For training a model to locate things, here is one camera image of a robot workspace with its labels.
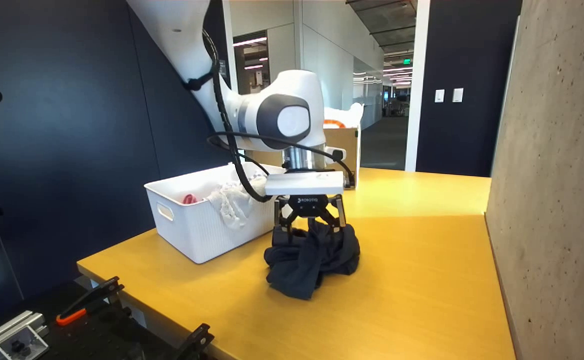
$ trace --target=dark blue wall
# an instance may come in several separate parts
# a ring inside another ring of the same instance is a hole
[[[0,0],[0,91],[0,238],[26,297],[152,227],[146,182],[226,161],[124,0]],[[13,304],[0,251],[2,314]]]
[[[490,173],[517,12],[520,0],[432,0],[416,169]]]

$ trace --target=black cable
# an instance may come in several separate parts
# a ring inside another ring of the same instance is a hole
[[[220,87],[220,64],[218,64],[218,49],[215,49],[215,43],[212,39],[212,35],[203,30],[203,39],[212,52],[212,83],[213,83],[213,98],[215,98],[215,108],[220,112],[220,119],[224,124],[224,129],[228,131],[228,154],[229,154],[229,161],[233,164],[233,169],[236,169],[236,175],[239,179],[239,183],[243,185],[243,189],[258,201],[267,201],[272,195],[262,195],[254,189],[254,185],[249,183],[248,175],[246,175],[246,169],[243,166],[239,164],[239,151],[238,151],[238,146],[236,146],[236,138],[233,138],[233,131],[231,131],[231,124],[228,119],[228,109],[226,109],[226,102],[221,98],[221,87]]]
[[[220,142],[218,135],[228,135],[228,134],[226,131],[215,131],[215,135],[209,135],[208,142],[213,143],[213,146],[220,146],[220,147],[228,149],[228,146],[224,142]],[[283,146],[301,147],[301,149],[319,154],[324,157],[330,157],[342,169],[345,169],[345,173],[347,173],[347,185],[345,187],[353,187],[355,185],[355,175],[353,175],[351,168],[345,161],[342,161],[339,157],[335,157],[334,154],[330,154],[330,151],[324,151],[324,149],[318,149],[318,147],[312,147],[312,146],[303,146],[303,143],[296,143],[296,142],[289,142],[289,140],[282,140],[282,138],[260,135],[260,134],[231,131],[231,135],[238,135],[238,138],[260,138],[260,140],[267,140],[267,142],[278,142],[278,143],[283,143]]]
[[[260,161],[256,161],[254,157],[249,157],[249,155],[246,155],[246,154],[239,154],[239,151],[238,151],[238,155],[243,157],[246,161],[252,161],[252,164],[254,164],[256,168],[260,168],[266,175],[269,173],[267,168],[263,168],[263,166],[262,166]]]

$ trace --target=floor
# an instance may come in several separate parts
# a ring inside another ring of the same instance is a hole
[[[363,168],[392,168],[403,169],[407,138],[407,114],[398,112],[383,116],[361,131],[361,157]]]

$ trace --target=wall switch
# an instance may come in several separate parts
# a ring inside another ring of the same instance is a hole
[[[454,102],[454,103],[464,102],[464,91],[466,91],[464,87],[454,87],[454,89],[452,89],[452,102]]]
[[[443,89],[443,87],[435,87],[435,89],[434,89],[434,102],[435,102],[435,103],[446,102],[446,89]]]

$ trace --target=red object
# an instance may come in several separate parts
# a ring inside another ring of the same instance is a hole
[[[183,195],[183,203],[195,203],[194,193],[185,193],[185,195]]]
[[[345,124],[343,124],[343,121],[339,121],[339,119],[334,119],[334,118],[326,118],[326,119],[324,119],[324,125],[345,127]]]
[[[88,314],[88,308],[80,308],[80,309],[68,314],[65,317],[56,315],[56,324],[58,324],[60,328],[64,328],[64,325],[69,325],[69,324],[73,324],[73,322],[85,317],[85,314]]]

